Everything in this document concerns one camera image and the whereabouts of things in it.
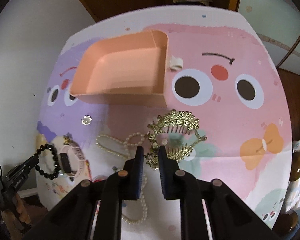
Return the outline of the person's left hand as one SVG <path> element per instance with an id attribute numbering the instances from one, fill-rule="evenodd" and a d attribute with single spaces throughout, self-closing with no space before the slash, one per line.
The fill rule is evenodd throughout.
<path id="1" fill-rule="evenodd" d="M 20 222 L 23 222 L 27 225 L 29 225 L 31 222 L 30 216 L 27 213 L 23 201 L 21 200 L 18 193 L 15 195 L 15 200 L 17 201 L 15 204 L 17 216 L 15 216 L 10 210 L 1 212 L 2 218 L 9 231 L 19 231 L 19 229 L 21 228 L 19 226 Z"/>

